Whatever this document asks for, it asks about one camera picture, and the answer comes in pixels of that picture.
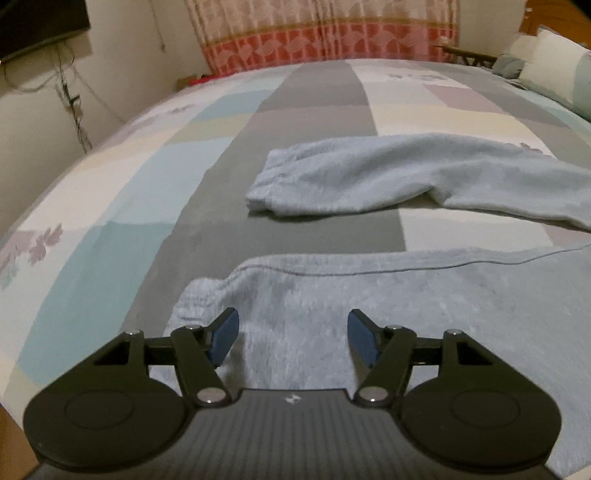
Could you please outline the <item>light blue fleece pants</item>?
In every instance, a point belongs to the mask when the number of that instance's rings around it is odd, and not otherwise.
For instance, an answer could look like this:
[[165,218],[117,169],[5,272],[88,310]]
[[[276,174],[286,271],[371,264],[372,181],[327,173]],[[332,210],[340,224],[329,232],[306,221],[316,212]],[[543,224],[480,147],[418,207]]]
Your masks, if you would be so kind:
[[250,253],[192,280],[169,329],[238,310],[232,386],[348,388],[349,311],[420,334],[461,329],[544,388],[560,474],[590,463],[590,155],[446,134],[277,149],[246,193],[254,220],[339,220],[342,254]]

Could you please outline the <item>patchwork pastel bed sheet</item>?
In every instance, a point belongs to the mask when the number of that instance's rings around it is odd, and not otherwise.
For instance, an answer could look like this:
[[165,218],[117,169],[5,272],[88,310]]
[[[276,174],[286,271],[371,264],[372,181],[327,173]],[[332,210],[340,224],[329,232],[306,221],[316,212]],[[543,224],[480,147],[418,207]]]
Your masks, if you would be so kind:
[[564,227],[439,210],[277,221],[245,193],[273,149],[325,138],[445,133],[590,164],[590,125],[485,70],[349,60],[213,80],[159,103],[80,160],[1,244],[1,403],[20,419],[45,385],[122,330],[162,334],[186,285],[252,257],[580,240]]

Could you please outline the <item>red patterned curtain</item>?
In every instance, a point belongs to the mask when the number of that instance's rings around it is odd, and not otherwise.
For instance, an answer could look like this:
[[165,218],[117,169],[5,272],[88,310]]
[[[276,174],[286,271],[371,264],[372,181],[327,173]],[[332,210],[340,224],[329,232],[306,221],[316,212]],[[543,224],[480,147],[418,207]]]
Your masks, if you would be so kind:
[[445,62],[458,0],[191,0],[189,18],[216,76],[317,61]]

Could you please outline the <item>pastel patchwork pillow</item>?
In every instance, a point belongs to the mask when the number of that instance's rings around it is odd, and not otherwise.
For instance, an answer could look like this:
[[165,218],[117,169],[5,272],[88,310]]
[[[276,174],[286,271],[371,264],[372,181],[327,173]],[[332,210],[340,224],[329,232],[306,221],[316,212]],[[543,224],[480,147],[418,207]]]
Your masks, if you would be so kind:
[[540,27],[519,82],[590,120],[590,50]]

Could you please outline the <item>brown wooden headboard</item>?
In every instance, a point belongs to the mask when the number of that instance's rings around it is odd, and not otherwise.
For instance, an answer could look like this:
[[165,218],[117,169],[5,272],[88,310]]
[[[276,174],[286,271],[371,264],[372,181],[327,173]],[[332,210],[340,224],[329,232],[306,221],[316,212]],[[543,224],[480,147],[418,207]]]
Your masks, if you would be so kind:
[[462,1],[459,39],[440,37],[435,46],[453,63],[490,66],[519,32],[535,35],[541,27],[585,47],[590,46],[588,1]]

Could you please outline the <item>wall mounted black television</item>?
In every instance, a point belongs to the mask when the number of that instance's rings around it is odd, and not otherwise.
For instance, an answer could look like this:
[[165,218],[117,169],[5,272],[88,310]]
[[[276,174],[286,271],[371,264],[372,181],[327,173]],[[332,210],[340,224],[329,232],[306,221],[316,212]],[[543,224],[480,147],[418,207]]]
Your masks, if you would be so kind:
[[1,2],[1,61],[10,61],[90,29],[85,0]]

